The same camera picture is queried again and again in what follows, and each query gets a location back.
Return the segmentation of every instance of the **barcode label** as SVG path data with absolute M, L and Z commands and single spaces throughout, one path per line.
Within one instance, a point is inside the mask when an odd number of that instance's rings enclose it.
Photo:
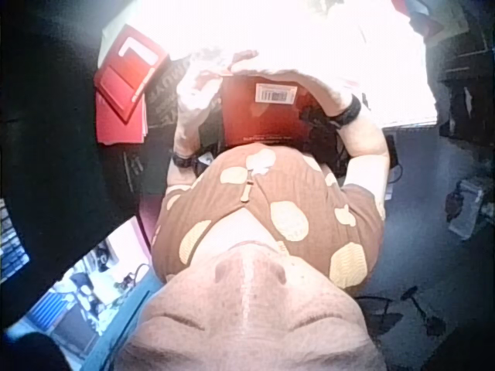
M 257 83 L 255 102 L 293 104 L 297 87 L 275 85 L 272 83 Z

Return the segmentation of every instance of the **red binder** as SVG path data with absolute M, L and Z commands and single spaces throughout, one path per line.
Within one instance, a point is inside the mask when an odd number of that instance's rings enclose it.
M 148 131 L 145 96 L 142 95 L 128 122 L 115 113 L 107 100 L 96 93 L 96 136 L 98 143 L 143 143 Z
M 158 67 L 167 59 L 160 45 L 125 25 L 94 76 L 98 93 L 128 122 L 142 92 Z

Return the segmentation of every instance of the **black wristband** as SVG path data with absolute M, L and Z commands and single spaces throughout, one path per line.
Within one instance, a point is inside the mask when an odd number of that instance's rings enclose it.
M 350 106 L 338 116 L 329 117 L 321 107 L 307 107 L 301 113 L 301 120 L 311 124 L 315 127 L 329 127 L 335 126 L 337 129 L 341 129 L 343 126 L 350 124 L 356 120 L 357 116 L 361 112 L 361 102 L 353 94 L 353 99 L 350 102 Z
M 172 152 L 172 161 L 178 168 L 190 168 L 194 165 L 196 161 L 196 156 L 184 158 Z

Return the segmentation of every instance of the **red book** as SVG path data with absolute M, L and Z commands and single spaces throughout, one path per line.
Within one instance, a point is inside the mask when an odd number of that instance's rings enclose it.
M 94 75 L 98 93 L 127 122 L 153 73 L 166 60 L 160 45 L 125 25 Z
M 225 76 L 220 90 L 227 147 L 252 142 L 300 145 L 309 126 L 299 116 L 319 106 L 297 83 L 262 77 Z
M 143 143 L 148 131 L 145 96 L 141 96 L 128 122 L 117 115 L 107 100 L 96 93 L 96 136 L 98 143 Z

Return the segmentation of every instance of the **brown shirt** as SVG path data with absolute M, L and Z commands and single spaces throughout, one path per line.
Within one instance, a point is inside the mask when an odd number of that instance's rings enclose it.
M 358 185 L 340 188 L 310 155 L 245 145 L 224 152 L 192 186 L 169 187 L 152 260 L 157 275 L 177 274 L 215 223 L 245 208 L 278 241 L 340 288 L 361 284 L 377 261 L 383 206 Z

